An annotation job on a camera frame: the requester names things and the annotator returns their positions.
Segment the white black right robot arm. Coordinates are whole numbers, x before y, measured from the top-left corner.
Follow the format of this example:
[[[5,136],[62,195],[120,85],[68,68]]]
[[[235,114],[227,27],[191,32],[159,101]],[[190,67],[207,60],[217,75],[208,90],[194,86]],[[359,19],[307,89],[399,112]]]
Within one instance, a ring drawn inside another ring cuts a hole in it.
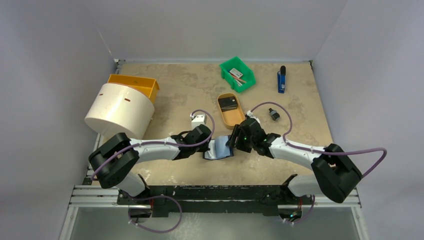
[[[312,170],[310,175],[290,176],[283,184],[280,196],[288,204],[305,195],[324,195],[335,203],[343,203],[362,180],[363,174],[337,144],[317,147],[285,140],[277,133],[266,133],[254,118],[237,124],[227,146],[271,159],[287,160]]]

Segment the items inside green bin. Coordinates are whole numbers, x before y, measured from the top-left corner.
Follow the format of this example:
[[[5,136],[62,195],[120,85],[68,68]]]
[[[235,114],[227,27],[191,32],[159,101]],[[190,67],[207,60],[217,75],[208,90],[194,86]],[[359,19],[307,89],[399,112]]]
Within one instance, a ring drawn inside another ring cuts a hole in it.
[[[236,68],[230,69],[228,73],[232,76],[232,78],[235,80],[236,84],[239,87],[247,83],[245,80],[242,79],[243,74]]]

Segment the tan oval plastic tray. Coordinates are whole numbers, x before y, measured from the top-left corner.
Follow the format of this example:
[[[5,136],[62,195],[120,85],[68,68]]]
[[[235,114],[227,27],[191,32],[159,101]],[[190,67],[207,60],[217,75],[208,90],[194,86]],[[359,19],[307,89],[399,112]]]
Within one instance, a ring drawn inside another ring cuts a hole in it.
[[[222,112],[218,103],[218,107],[222,116],[222,120],[223,120],[223,124],[224,126],[229,129],[232,130],[234,128],[235,125],[239,125],[241,122],[243,122],[246,117],[245,114],[241,108],[240,105],[240,101],[238,100],[237,96],[233,93],[223,93],[221,95],[219,95],[217,97],[217,102],[219,98],[225,98],[225,97],[230,97],[230,96],[235,96],[237,103],[238,103],[238,107],[237,109],[233,109],[233,110],[228,110],[228,111],[224,111]]]

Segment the white cylindrical container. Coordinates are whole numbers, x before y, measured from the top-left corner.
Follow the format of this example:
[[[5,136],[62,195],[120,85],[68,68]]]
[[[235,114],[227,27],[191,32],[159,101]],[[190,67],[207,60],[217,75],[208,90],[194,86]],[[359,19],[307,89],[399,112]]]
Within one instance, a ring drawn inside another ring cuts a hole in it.
[[[142,139],[154,114],[158,85],[137,90],[127,85],[105,83],[92,103],[84,122],[105,138],[125,133]]]

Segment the blue leather card holder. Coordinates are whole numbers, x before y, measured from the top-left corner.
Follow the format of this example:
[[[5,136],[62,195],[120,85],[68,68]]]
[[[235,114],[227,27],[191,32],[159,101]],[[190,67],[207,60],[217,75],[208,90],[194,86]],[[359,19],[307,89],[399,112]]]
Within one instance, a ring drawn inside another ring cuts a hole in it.
[[[205,160],[221,160],[234,156],[234,150],[229,146],[230,135],[218,136],[208,144],[208,150],[202,154]]]

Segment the green plastic bin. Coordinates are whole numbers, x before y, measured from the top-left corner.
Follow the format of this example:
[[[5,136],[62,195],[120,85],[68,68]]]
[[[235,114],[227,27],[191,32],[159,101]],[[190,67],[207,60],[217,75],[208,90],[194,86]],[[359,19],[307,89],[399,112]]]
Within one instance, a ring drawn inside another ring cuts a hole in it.
[[[238,56],[221,63],[219,67],[221,78],[237,93],[242,93],[256,84],[253,71]]]

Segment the blue stapler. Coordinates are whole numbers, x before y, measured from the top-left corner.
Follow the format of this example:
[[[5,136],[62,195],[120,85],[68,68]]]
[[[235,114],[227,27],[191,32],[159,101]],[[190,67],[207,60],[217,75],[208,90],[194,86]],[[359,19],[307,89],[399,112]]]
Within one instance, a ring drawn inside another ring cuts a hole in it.
[[[282,65],[277,72],[277,91],[284,94],[286,89],[286,66]]]

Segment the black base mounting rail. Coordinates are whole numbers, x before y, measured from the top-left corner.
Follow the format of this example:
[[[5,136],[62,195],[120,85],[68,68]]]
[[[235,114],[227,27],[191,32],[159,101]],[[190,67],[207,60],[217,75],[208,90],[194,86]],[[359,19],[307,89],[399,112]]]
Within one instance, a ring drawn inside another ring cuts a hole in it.
[[[309,207],[313,198],[294,196],[282,185],[150,185],[139,197],[119,190],[117,204],[146,205],[158,218],[179,212],[300,218],[302,207]]]

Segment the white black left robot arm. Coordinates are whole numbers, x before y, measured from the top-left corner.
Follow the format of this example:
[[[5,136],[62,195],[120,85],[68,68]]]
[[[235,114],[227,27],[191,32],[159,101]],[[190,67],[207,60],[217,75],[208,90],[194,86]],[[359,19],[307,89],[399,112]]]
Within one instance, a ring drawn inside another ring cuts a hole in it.
[[[144,178],[132,172],[132,168],[146,161],[187,159],[195,153],[209,149],[212,130],[201,124],[193,130],[181,132],[164,139],[139,140],[117,133],[97,150],[88,161],[103,189],[117,187],[129,195],[138,205],[149,199],[149,190]]]

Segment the black VIP credit cards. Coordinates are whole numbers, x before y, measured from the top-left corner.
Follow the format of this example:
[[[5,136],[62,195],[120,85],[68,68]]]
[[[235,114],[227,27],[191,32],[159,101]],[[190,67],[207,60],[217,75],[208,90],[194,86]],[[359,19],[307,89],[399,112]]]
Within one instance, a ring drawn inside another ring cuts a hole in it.
[[[231,111],[238,108],[238,102],[235,96],[219,98],[218,104],[222,112]]]

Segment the yellow wooden box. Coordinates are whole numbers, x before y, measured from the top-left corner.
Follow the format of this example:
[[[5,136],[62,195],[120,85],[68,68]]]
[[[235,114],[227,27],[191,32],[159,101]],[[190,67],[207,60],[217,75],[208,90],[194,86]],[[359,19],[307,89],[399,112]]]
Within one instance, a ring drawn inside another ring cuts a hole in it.
[[[107,83],[125,85],[143,93],[154,104],[160,90],[156,79],[148,77],[111,74]]]

